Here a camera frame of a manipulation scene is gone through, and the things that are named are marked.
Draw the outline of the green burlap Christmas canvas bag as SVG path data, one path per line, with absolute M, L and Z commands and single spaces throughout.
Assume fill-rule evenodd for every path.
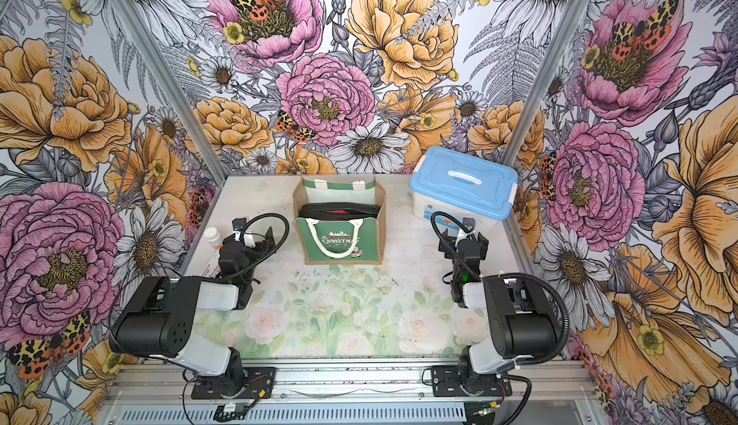
M 380 207 L 377 218 L 319 221 L 298 217 L 309 203 Z M 386 248 L 386 191 L 373 175 L 304 176 L 293 192 L 295 228 L 308 265 L 379 265 Z

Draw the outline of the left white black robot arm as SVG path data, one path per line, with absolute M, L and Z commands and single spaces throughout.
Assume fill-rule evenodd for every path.
M 233 234 L 219 249 L 217 277 L 143 279 L 111 329 L 111 350 L 192 371 L 196 398 L 242 394 L 247 374 L 240 353 L 197 333 L 194 319 L 199 311 L 245 309 L 253 294 L 252 265 L 275 245 L 271 229 L 253 246 Z

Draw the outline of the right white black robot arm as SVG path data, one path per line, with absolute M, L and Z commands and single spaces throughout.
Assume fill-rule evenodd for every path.
M 436 396 L 507 395 L 509 371 L 551 361 L 569 336 L 569 313 L 551 285 L 525 273 L 480 274 L 487 248 L 481 234 L 439 235 L 438 250 L 453 267 L 451 298 L 462 309 L 484 310 L 488 334 L 463 344 L 455 369 L 432 369 Z

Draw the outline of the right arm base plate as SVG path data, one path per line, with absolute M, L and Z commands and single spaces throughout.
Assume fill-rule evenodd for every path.
M 511 396 L 510 382 L 492 374 L 478 374 L 458 365 L 434 365 L 430 368 L 430 386 L 435 397 Z

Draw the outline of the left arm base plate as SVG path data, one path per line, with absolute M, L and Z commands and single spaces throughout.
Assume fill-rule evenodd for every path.
M 275 367 L 242 367 L 217 377 L 198 377 L 193 400 L 268 399 L 275 385 Z

